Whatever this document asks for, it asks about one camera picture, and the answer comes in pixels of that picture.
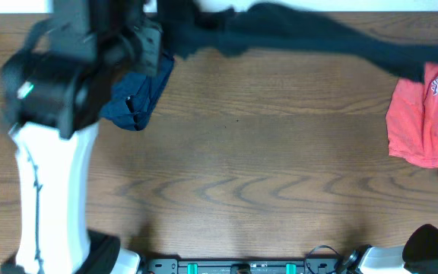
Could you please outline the black t-shirt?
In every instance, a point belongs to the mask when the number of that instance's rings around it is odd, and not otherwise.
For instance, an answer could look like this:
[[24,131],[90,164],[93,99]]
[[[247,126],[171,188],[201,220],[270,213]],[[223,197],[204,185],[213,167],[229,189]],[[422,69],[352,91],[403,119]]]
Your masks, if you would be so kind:
[[191,0],[160,0],[152,18],[163,44],[182,57],[212,48],[227,57],[250,49],[282,49],[360,57],[391,75],[424,82],[429,64],[438,65],[438,45],[378,40],[324,14],[260,2],[247,11],[203,12]]

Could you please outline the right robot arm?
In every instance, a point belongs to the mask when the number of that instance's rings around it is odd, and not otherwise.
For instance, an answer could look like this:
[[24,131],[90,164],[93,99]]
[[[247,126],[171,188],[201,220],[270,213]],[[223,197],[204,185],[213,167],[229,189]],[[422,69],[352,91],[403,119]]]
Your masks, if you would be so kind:
[[348,274],[438,274],[438,228],[420,226],[405,245],[364,245],[337,266],[336,273]]

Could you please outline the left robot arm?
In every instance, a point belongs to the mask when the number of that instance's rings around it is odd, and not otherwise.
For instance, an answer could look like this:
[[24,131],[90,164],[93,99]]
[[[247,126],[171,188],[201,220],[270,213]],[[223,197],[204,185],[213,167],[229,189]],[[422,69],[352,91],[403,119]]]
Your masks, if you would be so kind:
[[87,228],[87,175],[114,81],[158,73],[162,28],[142,1],[58,0],[52,8],[0,72],[21,191],[19,248],[0,270],[137,273],[137,253]]

